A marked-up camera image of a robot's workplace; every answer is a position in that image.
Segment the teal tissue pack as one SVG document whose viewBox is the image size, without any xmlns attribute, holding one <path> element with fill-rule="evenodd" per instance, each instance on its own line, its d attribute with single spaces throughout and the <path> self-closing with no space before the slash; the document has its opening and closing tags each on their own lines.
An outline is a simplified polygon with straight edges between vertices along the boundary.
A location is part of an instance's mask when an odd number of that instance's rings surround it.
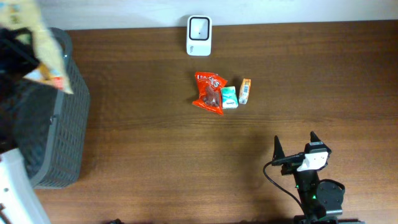
<svg viewBox="0 0 398 224">
<path fill-rule="evenodd" d="M 239 105 L 236 96 L 236 88 L 228 86 L 221 89 L 222 107 L 223 109 L 236 109 Z"/>
</svg>

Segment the small orange carton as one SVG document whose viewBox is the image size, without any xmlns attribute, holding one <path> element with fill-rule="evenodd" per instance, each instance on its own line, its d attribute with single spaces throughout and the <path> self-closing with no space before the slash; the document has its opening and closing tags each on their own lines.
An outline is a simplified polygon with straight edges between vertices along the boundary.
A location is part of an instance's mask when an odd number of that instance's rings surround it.
<svg viewBox="0 0 398 224">
<path fill-rule="evenodd" d="M 239 104 L 245 105 L 248 102 L 249 92 L 251 89 L 251 79 L 244 78 L 239 90 Z"/>
</svg>

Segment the red snack bag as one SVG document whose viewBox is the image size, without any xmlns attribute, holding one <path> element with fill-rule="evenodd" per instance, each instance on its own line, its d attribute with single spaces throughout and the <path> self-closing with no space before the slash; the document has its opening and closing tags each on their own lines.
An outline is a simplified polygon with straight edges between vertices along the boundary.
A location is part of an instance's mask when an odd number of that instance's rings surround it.
<svg viewBox="0 0 398 224">
<path fill-rule="evenodd" d="M 195 80 L 198 99 L 193 101 L 192 105 L 223 115 L 221 89 L 226 86 L 228 81 L 211 72 L 196 72 Z"/>
</svg>

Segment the yellow chip bag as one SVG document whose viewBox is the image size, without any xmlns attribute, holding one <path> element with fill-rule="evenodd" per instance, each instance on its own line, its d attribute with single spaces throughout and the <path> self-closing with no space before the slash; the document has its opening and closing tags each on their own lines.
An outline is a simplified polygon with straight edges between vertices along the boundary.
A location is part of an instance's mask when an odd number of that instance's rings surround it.
<svg viewBox="0 0 398 224">
<path fill-rule="evenodd" d="M 10 31 L 26 28 L 32 33 L 33 53 L 39 64 L 25 79 L 73 93 L 60 45 L 35 0 L 1 0 L 1 27 Z"/>
</svg>

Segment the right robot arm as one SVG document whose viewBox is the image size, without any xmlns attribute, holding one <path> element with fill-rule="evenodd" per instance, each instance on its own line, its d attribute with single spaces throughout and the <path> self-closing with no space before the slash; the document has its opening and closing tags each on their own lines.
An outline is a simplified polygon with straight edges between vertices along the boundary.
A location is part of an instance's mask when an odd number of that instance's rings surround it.
<svg viewBox="0 0 398 224">
<path fill-rule="evenodd" d="M 292 175 L 303 215 L 294 223 L 338 223 L 343 213 L 345 186 L 335 180 L 319 179 L 318 172 L 328 165 L 331 149 L 312 131 L 303 152 L 286 156 L 279 138 L 274 138 L 272 166 L 281 166 L 282 175 Z"/>
</svg>

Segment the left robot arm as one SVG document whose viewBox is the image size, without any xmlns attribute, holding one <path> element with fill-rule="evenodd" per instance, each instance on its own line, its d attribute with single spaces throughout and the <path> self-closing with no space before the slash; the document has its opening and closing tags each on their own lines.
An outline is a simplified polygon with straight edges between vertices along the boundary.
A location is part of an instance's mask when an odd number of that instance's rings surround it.
<svg viewBox="0 0 398 224">
<path fill-rule="evenodd" d="M 1 103 L 16 92 L 16 82 L 39 65 L 27 28 L 1 28 Z M 12 116 L 1 110 L 1 223 L 49 223 L 12 133 Z"/>
</svg>

